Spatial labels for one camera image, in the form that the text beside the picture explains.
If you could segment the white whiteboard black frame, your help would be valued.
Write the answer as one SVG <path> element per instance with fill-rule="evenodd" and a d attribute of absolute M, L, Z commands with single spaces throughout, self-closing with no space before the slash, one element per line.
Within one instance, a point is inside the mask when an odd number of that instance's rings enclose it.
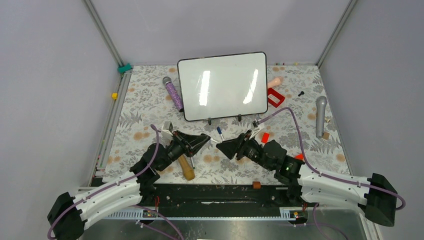
<path fill-rule="evenodd" d="M 184 119 L 220 119 L 268 110 L 263 51 L 186 58 L 177 62 Z"/>

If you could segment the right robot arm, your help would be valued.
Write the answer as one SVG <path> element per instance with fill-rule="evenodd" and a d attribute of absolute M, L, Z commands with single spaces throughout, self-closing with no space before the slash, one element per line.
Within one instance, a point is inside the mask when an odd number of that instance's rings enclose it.
<path fill-rule="evenodd" d="M 229 159 L 246 157 L 272 171 L 274 178 L 288 187 L 286 198 L 293 206 L 319 203 L 362 213 L 381 226 L 395 225 L 397 191 L 381 174 L 358 177 L 311 169 L 305 161 L 289 156 L 275 140 L 259 144 L 251 131 L 216 147 Z"/>

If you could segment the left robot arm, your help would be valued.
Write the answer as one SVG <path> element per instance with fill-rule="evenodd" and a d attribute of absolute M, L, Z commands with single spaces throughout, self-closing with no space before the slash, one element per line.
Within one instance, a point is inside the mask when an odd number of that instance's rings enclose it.
<path fill-rule="evenodd" d="M 170 135 L 170 144 L 163 146 L 159 130 L 155 133 L 156 142 L 121 176 L 85 193 L 59 195 L 47 215 L 50 224 L 47 238 L 77 240 L 93 224 L 116 211 L 139 203 L 152 204 L 153 184 L 160 178 L 158 172 L 183 155 L 193 157 L 211 139 L 205 133 L 191 135 L 176 130 Z"/>

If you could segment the blue cap whiteboard marker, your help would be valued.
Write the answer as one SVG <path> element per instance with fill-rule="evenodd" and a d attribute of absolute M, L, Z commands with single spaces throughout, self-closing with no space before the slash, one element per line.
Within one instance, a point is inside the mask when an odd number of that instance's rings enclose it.
<path fill-rule="evenodd" d="M 224 137 L 224 135 L 223 135 L 223 133 L 222 133 L 221 128 L 218 126 L 216 129 L 217 129 L 217 132 L 218 132 L 218 134 L 219 134 L 219 136 L 220 136 L 221 140 L 222 140 L 222 141 L 225 141 L 225 137 Z"/>

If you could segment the green cap whiteboard marker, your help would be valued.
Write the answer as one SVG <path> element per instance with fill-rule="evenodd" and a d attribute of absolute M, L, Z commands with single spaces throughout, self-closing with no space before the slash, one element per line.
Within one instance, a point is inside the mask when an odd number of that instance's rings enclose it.
<path fill-rule="evenodd" d="M 195 162 L 194 162 L 194 157 L 190 156 L 189 159 L 190 159 L 190 163 L 191 163 L 192 168 L 195 170 L 196 166 L 195 166 Z"/>

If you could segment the small red block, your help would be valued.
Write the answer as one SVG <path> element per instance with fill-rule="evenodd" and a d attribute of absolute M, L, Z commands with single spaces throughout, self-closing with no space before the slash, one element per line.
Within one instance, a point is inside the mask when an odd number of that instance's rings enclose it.
<path fill-rule="evenodd" d="M 261 137 L 261 142 L 266 144 L 269 141 L 270 134 L 268 132 L 264 132 Z"/>

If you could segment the orange cylinder block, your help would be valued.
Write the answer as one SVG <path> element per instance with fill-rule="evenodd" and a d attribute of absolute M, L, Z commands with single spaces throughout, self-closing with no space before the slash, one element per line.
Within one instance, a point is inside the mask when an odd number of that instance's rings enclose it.
<path fill-rule="evenodd" d="M 252 188 L 253 189 L 260 189 L 261 188 L 261 182 L 260 181 L 253 181 L 252 182 Z"/>

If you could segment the red rectangular tray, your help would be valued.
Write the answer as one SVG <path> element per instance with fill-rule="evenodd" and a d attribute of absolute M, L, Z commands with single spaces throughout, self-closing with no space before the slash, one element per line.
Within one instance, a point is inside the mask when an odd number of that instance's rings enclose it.
<path fill-rule="evenodd" d="M 267 89 L 267 102 L 274 108 L 278 108 L 284 101 L 286 97 L 277 92 L 273 88 Z"/>

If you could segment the purple glitter microphone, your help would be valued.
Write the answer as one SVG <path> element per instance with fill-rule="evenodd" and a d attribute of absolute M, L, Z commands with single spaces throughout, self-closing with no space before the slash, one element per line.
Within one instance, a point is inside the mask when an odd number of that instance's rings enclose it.
<path fill-rule="evenodd" d="M 182 113 L 184 111 L 184 105 L 181 97 L 179 96 L 176 87 L 174 86 L 172 79 L 169 76 L 165 76 L 162 79 L 162 83 L 165 86 L 168 94 L 170 95 L 176 109 Z"/>

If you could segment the floral patterned table mat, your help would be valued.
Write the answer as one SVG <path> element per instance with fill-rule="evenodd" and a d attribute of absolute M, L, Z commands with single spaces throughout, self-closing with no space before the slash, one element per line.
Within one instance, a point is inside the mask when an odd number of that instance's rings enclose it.
<path fill-rule="evenodd" d="M 104 157 L 103 182 L 109 182 L 138 162 L 147 148 L 156 141 L 151 125 L 161 128 L 170 121 L 176 130 L 186 134 L 205 133 L 211 138 L 225 140 L 236 138 L 252 127 L 255 115 L 214 119 L 211 122 L 188 122 L 183 113 L 177 111 L 162 79 L 170 77 L 178 87 L 177 67 L 174 65 L 137 65 L 125 88 L 125 98 L 120 112 L 113 141 Z M 349 167 L 338 128 L 331 108 L 325 109 L 324 132 L 330 133 L 328 140 L 316 137 L 316 100 L 325 96 L 325 88 L 318 67 L 314 65 L 269 66 L 267 76 L 273 79 L 282 76 L 284 81 L 276 91 L 285 96 L 280 105 L 281 112 L 273 106 L 261 115 L 270 116 L 263 130 L 257 134 L 260 141 L 263 133 L 269 133 L 270 140 L 279 143 L 290 156 L 301 153 L 304 147 L 306 157 L 315 167 L 340 174 L 348 174 Z M 207 143 L 194 157 L 195 178 L 193 184 L 250 184 L 259 181 L 266 185 L 277 183 L 274 174 L 259 167 L 248 158 L 228 159 L 215 146 Z"/>

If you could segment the small yellow cube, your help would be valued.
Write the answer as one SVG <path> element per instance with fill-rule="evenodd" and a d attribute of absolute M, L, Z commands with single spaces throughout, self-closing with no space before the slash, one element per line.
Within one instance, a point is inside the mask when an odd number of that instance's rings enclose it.
<path fill-rule="evenodd" d="M 118 93 L 113 93 L 112 95 L 111 95 L 111 97 L 112 97 L 112 99 L 113 100 L 117 100 L 118 99 Z"/>

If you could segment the small wooden cube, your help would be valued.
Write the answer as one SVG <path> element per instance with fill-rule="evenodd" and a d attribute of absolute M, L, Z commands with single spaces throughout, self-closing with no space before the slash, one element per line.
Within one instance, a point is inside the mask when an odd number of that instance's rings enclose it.
<path fill-rule="evenodd" d="M 324 132 L 322 135 L 322 138 L 325 140 L 328 140 L 330 138 L 330 133 L 329 132 Z"/>

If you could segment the silver grey microphone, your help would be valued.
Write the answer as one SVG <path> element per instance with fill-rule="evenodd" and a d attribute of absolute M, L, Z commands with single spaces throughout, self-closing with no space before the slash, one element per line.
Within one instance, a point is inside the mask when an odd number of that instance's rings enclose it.
<path fill-rule="evenodd" d="M 315 134 L 317 138 L 322 138 L 324 135 L 325 111 L 328 100 L 325 96 L 319 96 L 316 99 L 316 126 Z"/>

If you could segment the teal corner clip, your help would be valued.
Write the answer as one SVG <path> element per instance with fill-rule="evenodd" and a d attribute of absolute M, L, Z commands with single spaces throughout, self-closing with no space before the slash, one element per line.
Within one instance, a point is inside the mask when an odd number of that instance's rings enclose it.
<path fill-rule="evenodd" d="M 127 63 L 127 64 L 125 64 L 125 65 L 123 65 L 123 66 L 118 67 L 118 68 L 117 68 L 117 71 L 118 71 L 120 74 L 123 74 L 123 73 L 125 73 L 125 72 L 127 72 L 127 71 L 131 70 L 132 68 L 133 68 L 133 67 L 131 66 L 131 64 L 130 64 L 130 63 Z"/>

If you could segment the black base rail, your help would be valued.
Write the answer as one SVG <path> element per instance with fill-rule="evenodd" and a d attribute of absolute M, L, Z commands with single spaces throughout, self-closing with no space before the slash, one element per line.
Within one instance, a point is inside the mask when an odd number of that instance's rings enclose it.
<path fill-rule="evenodd" d="M 291 217 L 306 210 L 307 204 L 290 199 L 284 185 L 251 184 L 172 184 L 155 183 L 138 206 L 159 212 L 167 218 L 271 218 L 282 210 Z"/>

